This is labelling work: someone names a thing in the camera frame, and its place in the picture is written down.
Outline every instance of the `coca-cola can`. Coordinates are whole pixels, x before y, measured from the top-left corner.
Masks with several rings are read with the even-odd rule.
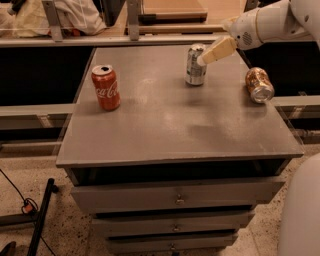
[[[101,108],[111,111],[120,106],[117,76],[111,65],[93,67],[91,78]]]

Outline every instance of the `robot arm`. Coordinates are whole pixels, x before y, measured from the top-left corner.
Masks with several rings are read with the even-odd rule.
[[[320,22],[320,18],[317,17],[319,15],[311,15],[309,10],[314,8],[316,13],[317,5],[320,11],[320,3],[314,0],[282,0],[243,13],[237,19],[227,20],[224,26],[241,50],[257,48],[267,42],[310,41],[311,36],[316,37],[314,32],[318,30],[311,23],[315,19]]]
[[[316,41],[320,48],[320,1],[281,0],[225,20],[223,26],[230,37],[215,41],[199,56],[199,65],[231,55],[236,48],[249,50],[267,42]]]

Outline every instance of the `gray table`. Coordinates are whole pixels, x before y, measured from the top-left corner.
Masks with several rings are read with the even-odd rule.
[[[303,154],[274,106],[251,102],[237,53],[210,64],[205,84],[192,87],[184,81],[188,48],[98,48],[91,61],[56,164],[111,252],[231,245],[254,206],[281,188],[273,176]],[[117,73],[121,106],[113,112],[98,106],[97,64]],[[195,218],[206,225],[188,226]]]

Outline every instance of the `cabinet drawer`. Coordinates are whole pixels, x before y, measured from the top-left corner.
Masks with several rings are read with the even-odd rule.
[[[246,227],[253,211],[223,211],[93,219],[92,226],[101,236],[181,234],[186,232],[238,230]]]
[[[108,213],[268,203],[284,182],[278,178],[219,179],[74,187],[85,213]]]
[[[235,233],[107,240],[110,253],[154,252],[230,246]]]

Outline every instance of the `speckled floor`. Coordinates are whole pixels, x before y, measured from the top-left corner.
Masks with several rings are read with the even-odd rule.
[[[181,255],[190,256],[275,256],[281,212],[288,184],[295,170],[310,156],[320,152],[320,144],[305,145],[305,155],[292,160],[281,176],[287,181],[281,191],[268,205],[259,205],[256,215],[233,246],[224,250],[215,249],[183,251]],[[50,149],[9,148],[0,151],[0,168],[20,189],[24,197],[33,198],[41,204],[48,178],[54,178],[59,187],[52,194],[42,237],[55,255],[102,256],[109,255],[104,240],[90,229],[91,218],[81,213],[70,196],[72,184],[63,169],[55,167],[55,156],[49,155]],[[21,198],[10,183],[0,174],[0,216],[20,213]],[[27,255],[33,233],[33,224],[0,227],[0,249],[7,243],[16,241],[17,256]],[[40,241],[38,254],[51,255]],[[170,255],[170,253],[150,253],[140,255]]]

